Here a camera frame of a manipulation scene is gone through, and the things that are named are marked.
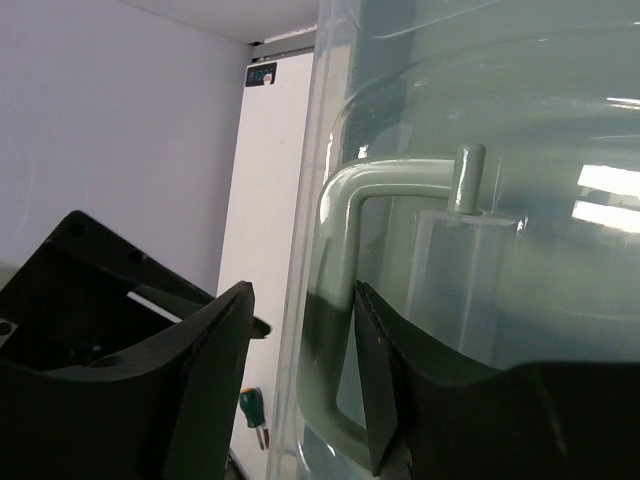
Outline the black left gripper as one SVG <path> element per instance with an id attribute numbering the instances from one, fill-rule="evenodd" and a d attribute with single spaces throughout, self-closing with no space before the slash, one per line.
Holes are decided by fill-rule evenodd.
<path id="1" fill-rule="evenodd" d="M 68 214 L 1 290 L 13 330 L 1 367 L 17 371 L 178 365 L 211 329 L 214 298 L 86 213 Z"/>

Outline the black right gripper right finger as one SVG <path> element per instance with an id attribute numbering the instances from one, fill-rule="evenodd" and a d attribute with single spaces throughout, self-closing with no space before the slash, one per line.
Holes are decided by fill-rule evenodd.
<path id="1" fill-rule="evenodd" d="M 370 285 L 354 298 L 371 469 L 382 479 L 635 479 L 639 367 L 498 370 L 444 345 Z"/>

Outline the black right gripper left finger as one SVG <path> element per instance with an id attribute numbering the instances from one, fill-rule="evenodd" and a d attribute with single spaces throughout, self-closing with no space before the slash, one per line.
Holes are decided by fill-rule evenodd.
<path id="1" fill-rule="evenodd" d="M 5 479 L 220 479 L 253 320 L 241 281 L 87 366 L 1 365 Z"/>

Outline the green stubby screwdriver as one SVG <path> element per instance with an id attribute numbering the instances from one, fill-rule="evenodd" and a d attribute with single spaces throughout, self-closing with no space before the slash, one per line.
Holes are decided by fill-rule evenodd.
<path id="1" fill-rule="evenodd" d="M 259 388 L 246 388 L 240 392 L 239 406 L 244 413 L 247 426 L 253 429 L 261 451 L 266 451 L 270 444 L 267 427 L 264 398 Z"/>

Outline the green cantilever toolbox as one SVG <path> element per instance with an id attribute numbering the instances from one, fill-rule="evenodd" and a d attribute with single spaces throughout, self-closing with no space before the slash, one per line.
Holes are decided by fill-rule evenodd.
<path id="1" fill-rule="evenodd" d="M 639 5 L 324 1 L 270 479 L 372 472 L 354 298 L 489 367 L 639 367 Z"/>

